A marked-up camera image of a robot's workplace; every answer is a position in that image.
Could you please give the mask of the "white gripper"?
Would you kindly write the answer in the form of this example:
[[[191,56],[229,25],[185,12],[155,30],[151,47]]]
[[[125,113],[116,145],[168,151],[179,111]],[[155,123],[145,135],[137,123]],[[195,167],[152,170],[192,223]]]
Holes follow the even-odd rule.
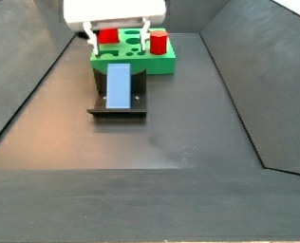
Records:
[[[105,28],[143,27],[140,40],[145,52],[151,25],[160,25],[165,15],[165,0],[64,0],[64,19],[74,32],[88,34],[96,56],[100,56],[98,30]]]

